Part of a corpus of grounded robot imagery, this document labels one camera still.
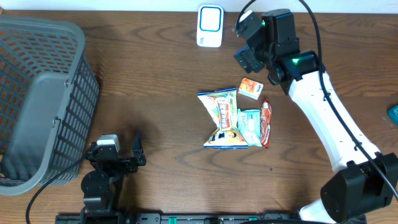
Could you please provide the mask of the red snack packet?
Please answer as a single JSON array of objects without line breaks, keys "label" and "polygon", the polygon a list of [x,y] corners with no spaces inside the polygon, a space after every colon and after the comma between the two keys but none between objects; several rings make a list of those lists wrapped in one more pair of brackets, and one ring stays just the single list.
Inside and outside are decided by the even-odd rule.
[{"label": "red snack packet", "polygon": [[261,108],[261,144],[265,148],[269,148],[270,145],[271,118],[272,108],[269,99],[266,98]]}]

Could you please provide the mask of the large white snack bag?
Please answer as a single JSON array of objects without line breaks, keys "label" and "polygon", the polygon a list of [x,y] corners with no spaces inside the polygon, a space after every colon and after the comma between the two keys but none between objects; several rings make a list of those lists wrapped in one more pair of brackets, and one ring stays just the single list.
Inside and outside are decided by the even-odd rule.
[{"label": "large white snack bag", "polygon": [[236,87],[199,92],[197,97],[216,124],[216,130],[203,147],[221,150],[247,149],[248,144],[238,129]]}]

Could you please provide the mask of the teal wet wipes packet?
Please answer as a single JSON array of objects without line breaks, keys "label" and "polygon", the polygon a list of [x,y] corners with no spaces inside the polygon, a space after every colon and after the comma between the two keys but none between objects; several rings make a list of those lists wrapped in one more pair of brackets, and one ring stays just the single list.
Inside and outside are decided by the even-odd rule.
[{"label": "teal wet wipes packet", "polygon": [[262,146],[260,116],[260,110],[238,109],[238,129],[248,146]]}]

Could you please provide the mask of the teal mouthwash bottle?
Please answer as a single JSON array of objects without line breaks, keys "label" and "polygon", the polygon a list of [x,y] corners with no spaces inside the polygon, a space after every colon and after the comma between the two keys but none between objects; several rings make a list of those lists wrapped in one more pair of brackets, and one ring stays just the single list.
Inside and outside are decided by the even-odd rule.
[{"label": "teal mouthwash bottle", "polygon": [[389,108],[387,113],[391,121],[398,126],[398,106],[394,105],[393,107]]}]

